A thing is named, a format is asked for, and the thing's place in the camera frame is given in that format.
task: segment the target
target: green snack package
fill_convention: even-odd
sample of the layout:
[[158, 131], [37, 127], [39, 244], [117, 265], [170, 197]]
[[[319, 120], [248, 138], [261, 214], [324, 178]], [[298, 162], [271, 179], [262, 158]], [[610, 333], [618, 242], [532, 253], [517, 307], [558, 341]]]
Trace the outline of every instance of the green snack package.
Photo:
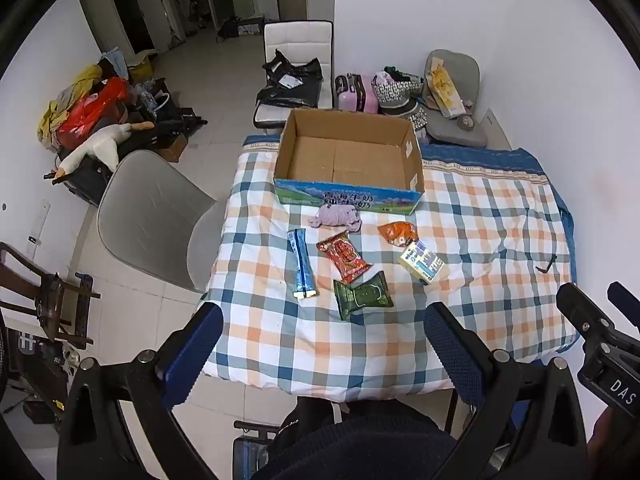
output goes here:
[[385, 273], [382, 270], [368, 282], [354, 288], [334, 280], [334, 293], [338, 300], [340, 319], [343, 321], [349, 319], [351, 312], [357, 312], [366, 306], [394, 306], [386, 286]]

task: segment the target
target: blue gripper pad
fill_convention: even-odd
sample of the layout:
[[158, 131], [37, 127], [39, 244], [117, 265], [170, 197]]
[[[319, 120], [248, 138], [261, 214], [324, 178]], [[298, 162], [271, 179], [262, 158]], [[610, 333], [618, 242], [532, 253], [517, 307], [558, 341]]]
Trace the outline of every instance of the blue gripper pad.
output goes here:
[[442, 303], [433, 303], [427, 307], [424, 333], [429, 343], [440, 358], [463, 402], [471, 406], [481, 406], [485, 396], [486, 377], [467, 349], [469, 345], [465, 343], [468, 342], [462, 339], [468, 337], [468, 332]]
[[222, 335], [223, 326], [220, 307], [205, 303], [187, 326], [170, 336], [170, 339], [183, 336], [186, 341], [162, 377], [162, 402], [167, 408], [171, 409], [187, 400], [204, 363]]

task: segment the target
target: yellow cloth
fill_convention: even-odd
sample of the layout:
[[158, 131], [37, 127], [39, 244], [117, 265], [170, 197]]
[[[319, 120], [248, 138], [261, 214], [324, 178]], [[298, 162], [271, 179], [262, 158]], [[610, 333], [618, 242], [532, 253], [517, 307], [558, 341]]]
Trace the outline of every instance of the yellow cloth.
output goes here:
[[55, 101], [49, 102], [49, 107], [38, 125], [38, 140], [41, 143], [45, 146], [52, 146], [55, 143], [53, 135], [60, 124], [69, 117], [69, 110], [89, 93], [101, 77], [102, 69], [98, 65], [89, 65], [78, 74], [71, 86], [60, 92]]

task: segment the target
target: black plastic bag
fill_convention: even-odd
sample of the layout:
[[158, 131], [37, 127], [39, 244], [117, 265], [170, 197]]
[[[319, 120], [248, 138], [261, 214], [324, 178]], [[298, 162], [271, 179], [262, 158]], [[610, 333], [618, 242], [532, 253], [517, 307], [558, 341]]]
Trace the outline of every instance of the black plastic bag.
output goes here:
[[258, 93], [261, 104], [295, 108], [318, 108], [322, 85], [322, 67], [318, 58], [301, 66], [294, 66], [281, 51], [262, 68], [268, 84]]
[[218, 31], [218, 37], [216, 38], [217, 43], [222, 43], [226, 38], [238, 38], [240, 33], [238, 32], [238, 22], [239, 18], [232, 16], [225, 23], [222, 24], [220, 30]]
[[297, 108], [307, 106], [318, 108], [322, 81], [308, 81], [295, 88], [266, 86], [258, 92], [257, 101], [263, 105]]
[[291, 88], [286, 81], [286, 76], [299, 80], [302, 84], [309, 81], [322, 81], [322, 67], [316, 57], [314, 60], [301, 66], [293, 65], [281, 51], [276, 50], [276, 56], [272, 61], [265, 63], [262, 68], [267, 73], [270, 86], [279, 88]]

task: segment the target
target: purple plush toy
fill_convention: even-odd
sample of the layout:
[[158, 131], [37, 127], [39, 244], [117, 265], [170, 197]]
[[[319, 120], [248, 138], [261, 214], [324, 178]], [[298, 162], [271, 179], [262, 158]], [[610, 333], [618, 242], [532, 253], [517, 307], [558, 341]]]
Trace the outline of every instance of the purple plush toy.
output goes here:
[[358, 211], [352, 205], [324, 204], [318, 211], [318, 216], [309, 220], [309, 225], [316, 228], [321, 225], [330, 227], [346, 225], [350, 232], [356, 233], [360, 230], [362, 221]]

